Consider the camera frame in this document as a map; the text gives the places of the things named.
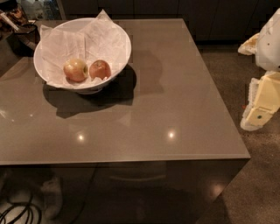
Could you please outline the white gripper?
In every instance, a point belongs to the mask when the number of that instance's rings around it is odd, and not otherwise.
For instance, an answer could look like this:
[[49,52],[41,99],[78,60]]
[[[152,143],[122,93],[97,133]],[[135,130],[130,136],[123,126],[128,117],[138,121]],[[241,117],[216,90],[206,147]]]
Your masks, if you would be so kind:
[[238,53],[255,54],[255,63],[268,71],[260,80],[251,79],[248,105],[241,119],[242,129],[259,130],[280,109],[280,8],[259,34],[239,46]]

